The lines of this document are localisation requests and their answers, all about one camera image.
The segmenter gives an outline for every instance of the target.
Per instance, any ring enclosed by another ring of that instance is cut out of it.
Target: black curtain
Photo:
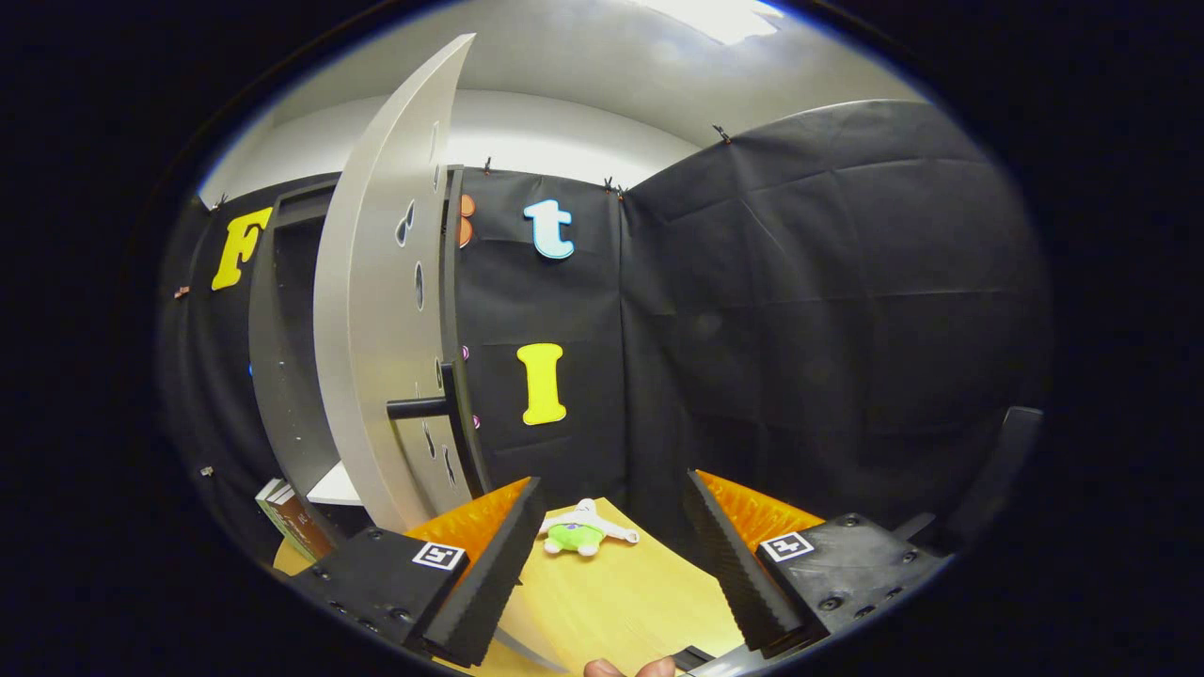
[[[626,196],[632,516],[683,547],[684,467],[892,528],[956,505],[1043,405],[1045,271],[1019,196],[940,111],[799,113]]]
[[[247,312],[252,258],[232,287],[213,290],[226,226],[271,207],[277,198],[338,175],[262,188],[208,211],[193,199],[176,223],[160,275],[157,371],[161,424],[209,513],[256,561],[271,563],[279,531],[255,504],[272,477],[283,477],[264,431],[252,383]],[[258,243],[255,252],[259,251]],[[173,299],[179,287],[187,295]],[[212,473],[201,470],[211,467]]]

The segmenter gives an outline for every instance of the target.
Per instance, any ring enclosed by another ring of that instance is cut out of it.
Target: green plush toy
[[[607,536],[622,538],[628,543],[639,542],[639,534],[635,529],[624,529],[598,517],[594,499],[583,499],[573,512],[543,520],[539,532],[548,535],[543,549],[551,554],[576,551],[585,557],[594,557]]]

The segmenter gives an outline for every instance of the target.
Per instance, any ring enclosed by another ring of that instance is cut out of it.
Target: black rod
[[[426,418],[448,413],[447,398],[426,398],[421,400],[389,400],[384,405],[391,420],[401,418]]]

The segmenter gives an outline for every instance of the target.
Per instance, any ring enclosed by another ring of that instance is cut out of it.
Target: yellow table surface
[[[606,499],[596,502],[603,519],[639,529]],[[550,511],[548,517],[573,507]],[[290,575],[303,571],[308,563],[295,551],[285,554],[285,548],[293,549],[282,543],[277,569]],[[744,642],[719,582],[643,530],[636,544],[607,538],[592,558],[548,554],[541,536],[531,546],[521,579],[498,626],[571,675],[580,675],[596,658],[635,675],[647,663],[691,644],[722,655]],[[482,677],[556,675],[497,640],[478,667],[444,665]]]

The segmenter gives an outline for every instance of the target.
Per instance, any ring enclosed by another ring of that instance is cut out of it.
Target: black fabric backdrop
[[[932,106],[799,113],[624,205],[628,510],[683,552],[685,467],[892,528],[952,508],[1005,408],[1043,404],[1033,234]]]
[[[247,340],[254,254],[232,287],[212,290],[226,225],[271,207],[282,194],[329,181],[320,175],[262,188],[207,212],[190,202],[176,224],[160,275],[158,354],[164,424],[209,512],[256,561],[271,563],[279,531],[255,504],[272,477],[283,477],[264,431]],[[256,242],[255,252],[259,252]],[[179,287],[187,296],[173,299]],[[213,467],[211,476],[201,469]]]
[[[495,485],[529,475],[550,507],[585,496],[625,506],[626,428],[619,317],[619,207],[602,187],[521,172],[466,169],[477,204],[472,240],[459,249],[456,320],[480,445]],[[553,260],[536,252],[523,210],[557,200],[576,251]],[[562,420],[526,425],[526,367],[517,352],[556,343]]]

